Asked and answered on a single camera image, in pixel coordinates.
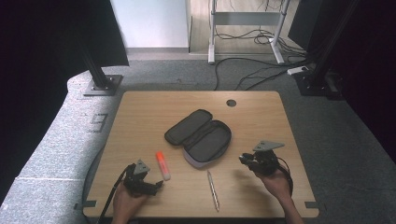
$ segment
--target wooden table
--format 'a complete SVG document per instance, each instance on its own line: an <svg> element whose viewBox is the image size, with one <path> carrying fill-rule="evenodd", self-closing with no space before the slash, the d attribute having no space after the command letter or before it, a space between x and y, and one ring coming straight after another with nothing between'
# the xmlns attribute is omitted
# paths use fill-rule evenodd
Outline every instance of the wooden table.
<svg viewBox="0 0 396 224"><path fill-rule="evenodd" d="M235 100L235 106L227 101ZM233 138L226 153L202 169L195 169L164 133L197 109L212 113L226 123ZM316 217L317 208L306 208L315 198L280 96L275 91L128 91L120 103L105 151L92 182L88 199L95 207L84 208L88 217L99 217L106 199L123 169L141 159L151 170L145 182L163 179L155 152L162 150L171 179L156 196L148 199L137 217L283 217L278 201L239 155L252 152L261 141L284 143L275 150L291 170L293 200L302 217ZM216 211L206 170L209 169L219 196ZM106 216L112 217L112 206Z"/></svg>

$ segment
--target wrist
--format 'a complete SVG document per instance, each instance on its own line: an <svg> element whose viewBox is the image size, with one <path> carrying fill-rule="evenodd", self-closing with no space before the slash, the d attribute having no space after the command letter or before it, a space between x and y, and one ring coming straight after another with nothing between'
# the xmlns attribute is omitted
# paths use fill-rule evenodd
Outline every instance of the wrist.
<svg viewBox="0 0 396 224"><path fill-rule="evenodd" d="M126 224L128 223L128 218L113 217L111 224Z"/></svg>
<svg viewBox="0 0 396 224"><path fill-rule="evenodd" d="M294 205L294 201L290 195L279 196L277 197L277 200L282 206Z"/></svg>

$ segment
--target gray carpet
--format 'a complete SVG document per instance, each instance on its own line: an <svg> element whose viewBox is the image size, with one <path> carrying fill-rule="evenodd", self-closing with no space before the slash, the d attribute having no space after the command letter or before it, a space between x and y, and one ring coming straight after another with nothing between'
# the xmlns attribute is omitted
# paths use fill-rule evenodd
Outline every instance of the gray carpet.
<svg viewBox="0 0 396 224"><path fill-rule="evenodd" d="M224 62L218 69L217 90L233 91L242 77L264 67L268 65ZM62 109L1 206L1 222L85 223L80 207L85 178L106 143L123 92L213 91L215 68L204 60L130 61L130 67L105 68L107 75L124 75L112 97L82 95L91 80L88 72L71 78ZM238 90L284 69L262 70ZM281 96L320 209L318 217L306 218L305 223L396 223L396 166L345 101L303 97L293 77L285 74L251 91L278 91ZM89 173L86 189L91 181ZM139 223L264 221L203 218L144 219ZM284 223L281 219L266 221Z"/></svg>

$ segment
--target pen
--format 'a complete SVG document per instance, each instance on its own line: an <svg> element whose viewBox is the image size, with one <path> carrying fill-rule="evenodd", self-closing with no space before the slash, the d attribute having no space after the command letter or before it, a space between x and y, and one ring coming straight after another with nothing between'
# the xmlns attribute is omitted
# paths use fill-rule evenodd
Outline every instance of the pen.
<svg viewBox="0 0 396 224"><path fill-rule="evenodd" d="M219 200L218 195L215 191L215 185L213 184L212 174L210 174L209 170L207 170L207 178L209 179L210 189L212 190L213 201L215 202L216 210L219 211Z"/></svg>

